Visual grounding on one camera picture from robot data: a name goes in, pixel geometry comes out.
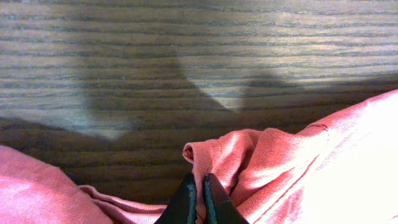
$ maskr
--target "pink cloth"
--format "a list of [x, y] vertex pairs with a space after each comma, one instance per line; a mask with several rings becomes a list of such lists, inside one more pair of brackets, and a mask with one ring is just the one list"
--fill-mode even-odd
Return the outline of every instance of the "pink cloth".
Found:
[[[201, 182], [212, 172], [249, 223], [398, 223], [398, 90], [323, 118], [297, 134], [234, 131], [188, 143]], [[58, 168], [0, 148], [5, 222], [154, 223], [165, 205], [144, 205], [77, 187]]]

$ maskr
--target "pink fabric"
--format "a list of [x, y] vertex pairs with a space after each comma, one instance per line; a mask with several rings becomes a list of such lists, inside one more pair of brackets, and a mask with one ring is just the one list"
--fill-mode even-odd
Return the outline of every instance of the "pink fabric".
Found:
[[[201, 182], [212, 172], [249, 223], [398, 223], [398, 90], [323, 118], [297, 134], [234, 131], [188, 143]], [[0, 217], [6, 222], [154, 223], [144, 205], [77, 187], [58, 168], [0, 148]]]

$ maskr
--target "dark wooden surface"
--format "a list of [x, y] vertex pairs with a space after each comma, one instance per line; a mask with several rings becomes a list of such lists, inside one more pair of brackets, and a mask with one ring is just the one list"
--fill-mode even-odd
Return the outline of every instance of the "dark wooden surface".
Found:
[[398, 87], [397, 1], [0, 1], [0, 142], [165, 203], [186, 142]]

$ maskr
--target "red cloth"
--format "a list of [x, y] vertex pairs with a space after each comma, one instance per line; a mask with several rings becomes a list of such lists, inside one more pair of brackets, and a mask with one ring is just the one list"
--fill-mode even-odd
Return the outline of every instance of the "red cloth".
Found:
[[[297, 134], [234, 131], [188, 143], [198, 220], [201, 182], [217, 175], [249, 223], [398, 223], [398, 90], [323, 118]], [[6, 222], [154, 223], [144, 205], [77, 187], [58, 168], [0, 148], [0, 217]]]

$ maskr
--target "wood grain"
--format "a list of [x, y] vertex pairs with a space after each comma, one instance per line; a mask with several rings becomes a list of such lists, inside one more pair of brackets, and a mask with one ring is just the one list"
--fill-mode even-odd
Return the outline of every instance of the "wood grain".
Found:
[[0, 142], [166, 203], [186, 142], [398, 87], [397, 1], [0, 1]]

